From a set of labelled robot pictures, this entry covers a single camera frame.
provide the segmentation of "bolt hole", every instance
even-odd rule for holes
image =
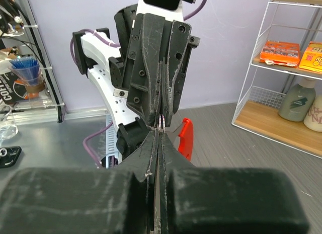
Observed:
[[[145,72],[144,72],[143,70],[140,70],[140,71],[139,71],[139,75],[140,75],[140,76],[145,76]]]
[[[179,31],[180,31],[181,33],[184,33],[184,32],[186,31],[186,27],[185,27],[185,26],[183,26],[183,25],[181,25],[181,26],[179,27]]]
[[[176,53],[176,58],[177,58],[178,60],[181,60],[181,59],[182,59],[182,54],[181,54],[181,53]]]
[[[134,103],[138,104],[140,102],[140,98],[139,97],[134,97],[133,101],[134,101]]]

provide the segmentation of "red object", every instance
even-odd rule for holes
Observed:
[[[190,119],[183,119],[184,127],[181,133],[178,135],[180,138],[180,144],[178,151],[189,161],[191,161],[193,151],[193,123]]]

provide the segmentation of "wire shelf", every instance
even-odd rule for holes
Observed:
[[[322,0],[270,0],[270,4],[322,8]]]
[[[269,27],[269,28],[267,28],[259,37],[258,37],[258,40],[257,40],[257,42],[256,42],[256,46],[255,46],[255,48],[254,48],[254,52],[253,52],[253,55],[252,55],[252,59],[256,56],[256,55],[258,55],[261,51],[262,51],[262,49],[263,49],[263,47],[264,47],[264,45],[265,45],[265,43],[266,43],[266,41],[267,41],[267,38],[268,38],[268,35],[269,35],[269,33],[270,33],[270,29],[271,29],[271,27]]]
[[[285,94],[252,86],[237,105],[232,124],[264,138],[322,158],[321,134],[303,122],[278,115]]]
[[[259,103],[273,109],[279,109],[283,102],[284,96],[285,94],[280,92],[252,86],[248,89],[244,97],[238,103],[232,122],[234,123],[236,121],[247,101]]]

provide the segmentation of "snack package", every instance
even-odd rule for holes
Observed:
[[[268,40],[261,52],[260,62],[297,67],[300,62],[299,44]]]
[[[322,43],[314,41],[309,43],[299,68],[322,73]]]

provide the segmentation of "screw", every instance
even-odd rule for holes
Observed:
[[[184,32],[186,31],[186,27],[185,27],[185,26],[183,26],[183,25],[181,25],[181,26],[179,27],[179,31],[180,31],[181,33],[184,33]]]
[[[131,52],[129,53],[129,56],[130,56],[130,58],[134,58],[134,57],[135,57],[135,53],[134,53],[133,51],[131,51]]]
[[[143,77],[143,76],[145,76],[145,72],[143,70],[140,70],[139,75]]]
[[[138,103],[140,103],[140,98],[139,97],[134,97],[133,101],[134,101],[134,103],[138,104]]]

